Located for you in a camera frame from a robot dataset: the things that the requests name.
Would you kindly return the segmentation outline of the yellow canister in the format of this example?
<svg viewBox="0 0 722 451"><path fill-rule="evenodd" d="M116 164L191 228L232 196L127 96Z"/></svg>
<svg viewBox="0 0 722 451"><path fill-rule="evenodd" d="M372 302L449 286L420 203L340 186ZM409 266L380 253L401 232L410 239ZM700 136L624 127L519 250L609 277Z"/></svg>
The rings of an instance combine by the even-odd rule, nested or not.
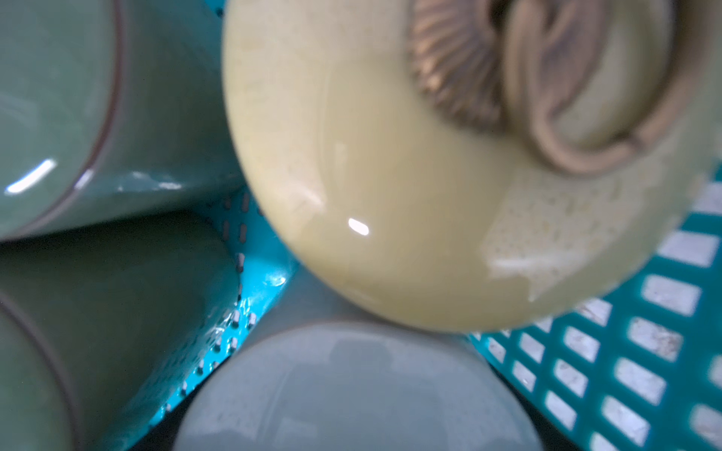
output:
<svg viewBox="0 0 722 451"><path fill-rule="evenodd" d="M719 154L717 1L229 1L222 69L280 240L429 330L612 291Z"/></svg>

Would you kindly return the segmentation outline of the blue-grey canister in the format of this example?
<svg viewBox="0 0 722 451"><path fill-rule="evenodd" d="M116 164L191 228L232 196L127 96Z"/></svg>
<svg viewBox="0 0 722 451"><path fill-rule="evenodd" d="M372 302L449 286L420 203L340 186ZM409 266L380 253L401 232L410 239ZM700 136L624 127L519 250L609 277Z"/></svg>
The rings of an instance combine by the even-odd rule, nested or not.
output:
<svg viewBox="0 0 722 451"><path fill-rule="evenodd" d="M191 402L177 450L540 450L469 341L384 321L298 270Z"/></svg>

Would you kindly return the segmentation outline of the green canister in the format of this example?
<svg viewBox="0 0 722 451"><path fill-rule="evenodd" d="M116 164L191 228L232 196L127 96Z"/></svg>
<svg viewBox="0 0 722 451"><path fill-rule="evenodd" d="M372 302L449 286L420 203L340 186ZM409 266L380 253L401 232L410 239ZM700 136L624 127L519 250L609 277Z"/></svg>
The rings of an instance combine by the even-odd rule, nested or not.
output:
<svg viewBox="0 0 722 451"><path fill-rule="evenodd" d="M243 185L204 1L1 5L1 238L163 212Z"/></svg>
<svg viewBox="0 0 722 451"><path fill-rule="evenodd" d="M1 446L124 450L221 333L233 257L176 212L1 247Z"/></svg>

